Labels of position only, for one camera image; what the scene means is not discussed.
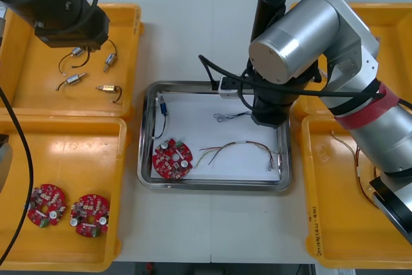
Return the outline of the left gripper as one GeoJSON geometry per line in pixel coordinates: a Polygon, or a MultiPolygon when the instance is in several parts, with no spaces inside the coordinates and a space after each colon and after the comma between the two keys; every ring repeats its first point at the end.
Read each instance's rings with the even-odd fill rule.
{"type": "Polygon", "coordinates": [[[50,48],[100,50],[109,37],[109,17],[97,7],[85,24],[68,33],[52,34],[50,30],[36,26],[34,34],[50,48]]]}

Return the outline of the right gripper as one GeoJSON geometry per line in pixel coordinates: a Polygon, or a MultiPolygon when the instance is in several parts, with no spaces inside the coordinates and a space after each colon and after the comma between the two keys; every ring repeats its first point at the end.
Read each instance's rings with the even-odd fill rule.
{"type": "Polygon", "coordinates": [[[290,105],[266,103],[255,97],[253,108],[259,111],[252,112],[252,120],[257,125],[278,128],[288,120],[290,105]]]}

